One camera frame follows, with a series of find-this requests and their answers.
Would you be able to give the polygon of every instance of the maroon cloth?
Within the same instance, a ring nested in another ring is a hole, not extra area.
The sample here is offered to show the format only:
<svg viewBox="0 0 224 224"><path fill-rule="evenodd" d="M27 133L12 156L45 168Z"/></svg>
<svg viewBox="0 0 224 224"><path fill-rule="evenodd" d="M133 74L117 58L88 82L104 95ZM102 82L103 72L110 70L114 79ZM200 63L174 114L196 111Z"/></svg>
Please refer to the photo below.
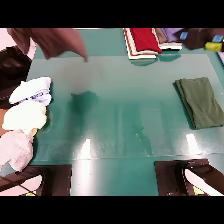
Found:
<svg viewBox="0 0 224 224"><path fill-rule="evenodd" d="M152 28L130 28L137 51L151 50L162 53Z"/></svg>
<svg viewBox="0 0 224 224"><path fill-rule="evenodd" d="M24 54L28 53L29 38L32 38L40 46L46 59L72 51L87 61L82 37L73 28L8 28L8 33Z"/></svg>

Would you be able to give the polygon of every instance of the purple cloth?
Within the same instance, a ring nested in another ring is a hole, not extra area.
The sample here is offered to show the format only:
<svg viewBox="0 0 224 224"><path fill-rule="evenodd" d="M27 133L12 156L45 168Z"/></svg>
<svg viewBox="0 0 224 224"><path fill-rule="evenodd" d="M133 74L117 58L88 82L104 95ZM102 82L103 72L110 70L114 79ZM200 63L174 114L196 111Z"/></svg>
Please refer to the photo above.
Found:
<svg viewBox="0 0 224 224"><path fill-rule="evenodd" d="M178 39L173 34L182 29L183 28L162 28L163 32L166 34L168 42L176 42Z"/></svg>

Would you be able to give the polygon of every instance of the folded green towel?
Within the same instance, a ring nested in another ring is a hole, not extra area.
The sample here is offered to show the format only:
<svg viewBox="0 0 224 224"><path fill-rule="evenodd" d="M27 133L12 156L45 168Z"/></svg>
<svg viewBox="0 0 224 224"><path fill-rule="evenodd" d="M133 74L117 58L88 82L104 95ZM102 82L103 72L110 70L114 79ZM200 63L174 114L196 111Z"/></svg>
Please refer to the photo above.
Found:
<svg viewBox="0 0 224 224"><path fill-rule="evenodd" d="M195 129L224 125L224 113L208 78L180 79L175 84Z"/></svg>

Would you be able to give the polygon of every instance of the glossy tabletop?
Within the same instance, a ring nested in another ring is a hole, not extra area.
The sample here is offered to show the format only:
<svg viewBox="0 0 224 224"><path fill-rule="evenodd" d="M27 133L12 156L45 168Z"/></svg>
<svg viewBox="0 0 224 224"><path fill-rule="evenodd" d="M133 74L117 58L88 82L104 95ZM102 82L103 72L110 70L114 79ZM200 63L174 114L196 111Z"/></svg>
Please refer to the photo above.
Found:
<svg viewBox="0 0 224 224"><path fill-rule="evenodd" d="M40 49L32 62L28 80L53 81L32 164L73 164L72 195L158 195L158 160L208 158L224 171L224 128L192 130L173 86L176 79L208 77L224 109L224 71L215 53L183 49L151 64L131 63L122 29L81 33L88 63L71 52L45 60Z"/></svg>

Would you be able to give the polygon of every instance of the folded red towel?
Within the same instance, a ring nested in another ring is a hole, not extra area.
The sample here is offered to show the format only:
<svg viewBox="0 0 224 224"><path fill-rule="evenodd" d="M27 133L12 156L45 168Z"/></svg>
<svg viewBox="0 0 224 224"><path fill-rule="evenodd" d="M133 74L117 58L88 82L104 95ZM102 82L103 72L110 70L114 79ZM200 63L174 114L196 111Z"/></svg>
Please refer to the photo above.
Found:
<svg viewBox="0 0 224 224"><path fill-rule="evenodd" d="M152 28L130 28L137 51L152 50L162 53Z"/></svg>

